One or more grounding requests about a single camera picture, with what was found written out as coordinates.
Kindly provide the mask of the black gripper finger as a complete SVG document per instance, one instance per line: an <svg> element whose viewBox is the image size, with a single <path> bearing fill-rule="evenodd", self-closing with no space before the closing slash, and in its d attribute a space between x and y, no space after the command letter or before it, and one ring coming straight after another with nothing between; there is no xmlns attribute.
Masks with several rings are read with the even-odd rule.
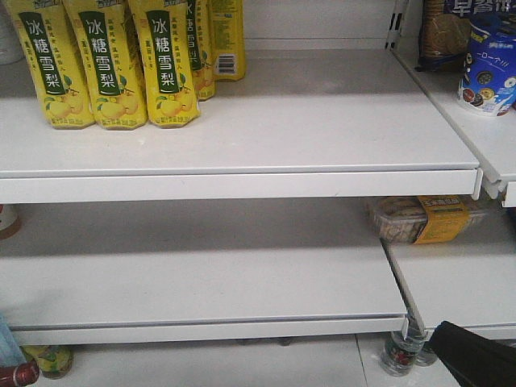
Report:
<svg viewBox="0 0 516 387"><path fill-rule="evenodd" d="M461 386L514 386L515 348L443 321L430 338L433 352Z"/></svg>

